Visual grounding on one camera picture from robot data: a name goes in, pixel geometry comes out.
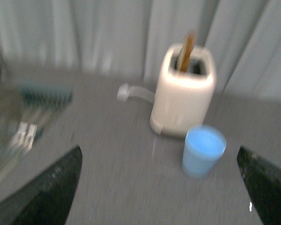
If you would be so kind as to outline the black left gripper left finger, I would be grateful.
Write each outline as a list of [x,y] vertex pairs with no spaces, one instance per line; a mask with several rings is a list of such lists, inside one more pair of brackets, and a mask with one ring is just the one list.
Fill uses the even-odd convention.
[[74,147],[0,202],[0,225],[63,225],[79,183],[82,151]]

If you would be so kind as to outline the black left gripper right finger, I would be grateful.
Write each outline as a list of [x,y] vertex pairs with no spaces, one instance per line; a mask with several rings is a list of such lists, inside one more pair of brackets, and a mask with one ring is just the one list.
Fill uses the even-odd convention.
[[237,164],[251,202],[264,225],[281,225],[281,169],[241,146]]

